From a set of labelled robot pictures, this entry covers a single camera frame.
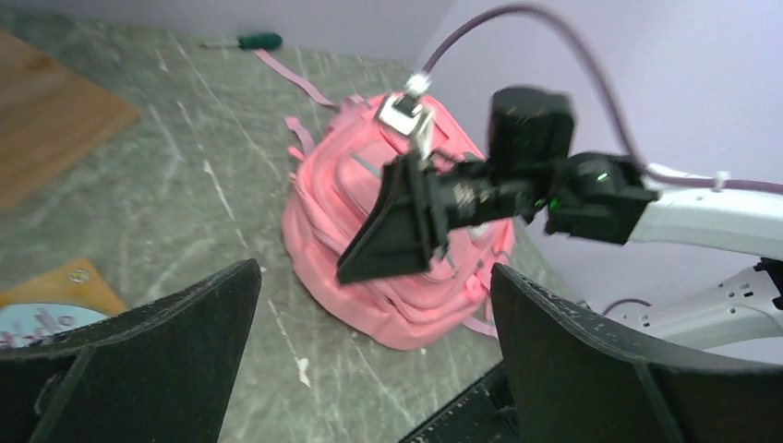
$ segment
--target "wall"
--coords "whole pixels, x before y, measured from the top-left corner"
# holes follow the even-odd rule
[[[204,35],[274,30],[292,45],[413,63],[454,0],[0,0]]]
[[[417,66],[460,24],[504,3],[458,0]],[[647,159],[697,174],[728,169],[734,177],[783,181],[783,3],[543,3],[566,17],[596,50]],[[497,18],[472,31],[441,59],[434,76],[432,94],[479,144],[491,93],[526,83],[570,92],[579,118],[574,150],[620,151],[570,51],[530,18]],[[629,296],[672,300],[755,261],[688,246],[619,248],[545,237],[541,220],[528,232],[567,284],[598,307]]]

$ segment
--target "green screwdriver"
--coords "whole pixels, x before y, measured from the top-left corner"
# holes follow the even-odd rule
[[[255,51],[263,49],[271,51],[283,45],[283,38],[274,32],[260,32],[237,37],[236,40],[228,42],[206,42],[202,43],[202,48],[239,48],[242,51]]]

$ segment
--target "pink bag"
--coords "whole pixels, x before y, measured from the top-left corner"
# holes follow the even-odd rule
[[[317,102],[336,107],[268,54],[258,56]],[[391,348],[425,346],[461,323],[497,337],[493,326],[473,314],[483,305],[485,320],[491,320],[490,272],[495,262],[508,264],[514,244],[510,220],[452,231],[449,254],[433,260],[426,274],[342,287],[335,278],[338,257],[378,197],[383,163],[408,149],[405,139],[373,120],[382,99],[346,99],[317,147],[297,119],[286,119],[303,145],[302,151],[289,148],[301,162],[282,221],[294,271],[329,312]],[[458,160],[483,158],[439,102],[426,97],[423,103],[435,110],[434,148]]]

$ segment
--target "marble tabletop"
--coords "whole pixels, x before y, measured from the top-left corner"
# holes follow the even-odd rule
[[[0,287],[88,257],[138,306],[240,259],[262,266],[255,322],[222,443],[396,442],[500,360],[457,328],[402,353],[322,309],[280,234],[295,143],[283,118],[319,136],[331,112],[253,54],[200,39],[0,8],[0,28],[136,104],[140,123],[0,218]],[[333,99],[398,88],[399,63],[285,48],[275,56]],[[513,261],[562,285],[523,232]]]

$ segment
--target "wooden board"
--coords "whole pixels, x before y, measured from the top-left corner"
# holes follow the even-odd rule
[[[139,118],[139,110],[0,30],[0,213]]]

